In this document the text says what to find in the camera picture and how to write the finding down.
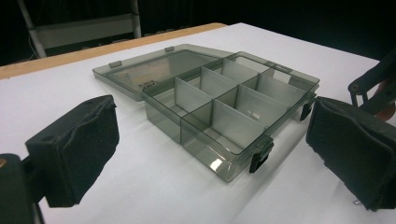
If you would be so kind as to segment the grey metal stand frame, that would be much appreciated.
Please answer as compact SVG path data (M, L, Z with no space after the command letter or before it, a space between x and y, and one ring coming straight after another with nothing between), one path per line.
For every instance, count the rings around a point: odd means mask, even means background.
M131 6L127 14L43 26L34 25L24 0L16 1L38 58L47 56L46 49L127 33L132 33L134 38L142 36L137 0L129 0Z

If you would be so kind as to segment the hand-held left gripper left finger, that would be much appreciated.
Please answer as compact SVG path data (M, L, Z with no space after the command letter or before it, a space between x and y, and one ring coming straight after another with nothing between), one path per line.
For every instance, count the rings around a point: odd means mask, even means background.
M31 137L25 145L33 199L51 207L81 202L120 141L110 95L85 101Z

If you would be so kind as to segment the smoky clear plastic compartment box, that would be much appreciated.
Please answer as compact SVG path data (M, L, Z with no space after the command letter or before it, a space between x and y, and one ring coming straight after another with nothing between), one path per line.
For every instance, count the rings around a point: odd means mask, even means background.
M316 77L243 51L183 44L93 69L144 102L148 120L226 182L256 172L275 137L305 119Z

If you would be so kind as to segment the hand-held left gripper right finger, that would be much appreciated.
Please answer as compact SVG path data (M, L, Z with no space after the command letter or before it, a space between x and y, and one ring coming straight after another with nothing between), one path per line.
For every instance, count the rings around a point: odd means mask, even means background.
M396 208L396 127L319 97L306 142L369 210Z

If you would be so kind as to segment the white board sheet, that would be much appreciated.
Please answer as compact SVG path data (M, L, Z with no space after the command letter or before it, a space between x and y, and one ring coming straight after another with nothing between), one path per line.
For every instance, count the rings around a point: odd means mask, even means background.
M245 51L317 77L318 93L347 101L348 84L374 65L244 23L209 23L95 49L0 66L0 153L25 156L25 142L74 106L110 93L95 67L190 43ZM44 208L48 224L396 224L396 210L370 212L305 141L292 122L264 166L225 183L146 118L115 97L120 143L101 176L72 208Z

